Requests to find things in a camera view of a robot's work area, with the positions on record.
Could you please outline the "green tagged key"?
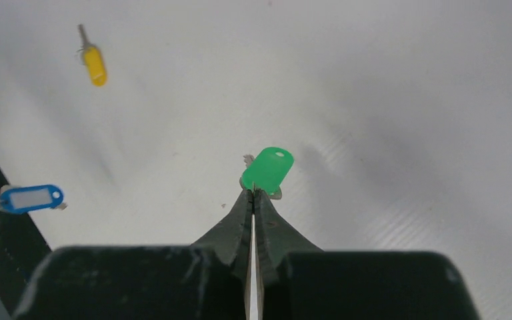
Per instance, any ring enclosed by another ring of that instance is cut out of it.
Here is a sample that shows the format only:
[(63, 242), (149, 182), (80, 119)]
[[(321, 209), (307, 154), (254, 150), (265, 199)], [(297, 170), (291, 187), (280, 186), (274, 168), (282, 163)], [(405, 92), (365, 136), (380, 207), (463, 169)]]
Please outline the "green tagged key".
[(239, 184), (244, 190), (261, 190), (266, 192), (271, 200), (283, 197), (281, 184), (291, 170), (295, 159), (286, 149), (266, 147), (258, 155), (243, 156), (245, 170), (239, 178)]

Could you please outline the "blue tagged key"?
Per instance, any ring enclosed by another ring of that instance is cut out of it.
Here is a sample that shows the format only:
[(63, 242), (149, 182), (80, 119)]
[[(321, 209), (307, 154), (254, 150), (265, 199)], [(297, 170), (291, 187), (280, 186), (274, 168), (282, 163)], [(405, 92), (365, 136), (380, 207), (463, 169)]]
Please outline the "blue tagged key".
[(66, 207), (64, 193), (56, 185), (4, 185), (0, 189), (0, 212), (21, 215), (42, 209), (64, 210)]

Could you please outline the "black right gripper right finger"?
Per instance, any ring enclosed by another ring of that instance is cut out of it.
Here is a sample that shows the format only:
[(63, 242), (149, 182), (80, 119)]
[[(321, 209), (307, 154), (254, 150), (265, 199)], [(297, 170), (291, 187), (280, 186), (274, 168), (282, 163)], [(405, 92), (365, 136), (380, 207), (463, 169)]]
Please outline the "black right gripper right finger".
[(462, 275), (431, 251), (325, 251), (253, 194), (261, 319), (478, 319)]

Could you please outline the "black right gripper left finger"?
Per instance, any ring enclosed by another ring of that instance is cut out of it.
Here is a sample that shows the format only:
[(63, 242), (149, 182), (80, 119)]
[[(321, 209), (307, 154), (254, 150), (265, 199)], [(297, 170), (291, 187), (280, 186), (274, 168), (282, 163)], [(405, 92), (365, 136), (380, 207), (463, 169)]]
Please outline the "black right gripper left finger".
[(190, 245), (71, 246), (37, 266), (14, 319), (248, 319), (253, 194)]

